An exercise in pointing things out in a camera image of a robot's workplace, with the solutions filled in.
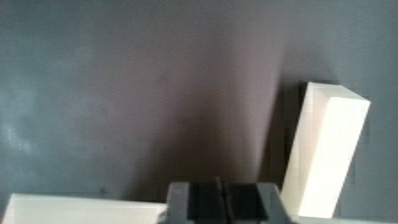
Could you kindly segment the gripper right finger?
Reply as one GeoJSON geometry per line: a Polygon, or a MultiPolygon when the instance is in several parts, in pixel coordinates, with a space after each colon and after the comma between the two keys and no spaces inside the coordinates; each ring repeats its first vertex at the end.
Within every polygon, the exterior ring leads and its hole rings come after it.
{"type": "Polygon", "coordinates": [[[225,192],[228,224],[291,224],[271,183],[230,184],[225,192]]]}

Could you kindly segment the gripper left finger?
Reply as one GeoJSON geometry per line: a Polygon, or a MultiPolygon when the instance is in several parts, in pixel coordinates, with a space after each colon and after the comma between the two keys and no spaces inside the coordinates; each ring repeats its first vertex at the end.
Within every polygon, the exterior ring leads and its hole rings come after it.
{"type": "Polygon", "coordinates": [[[223,224],[221,199],[214,183],[170,184],[164,223],[223,224]]]}

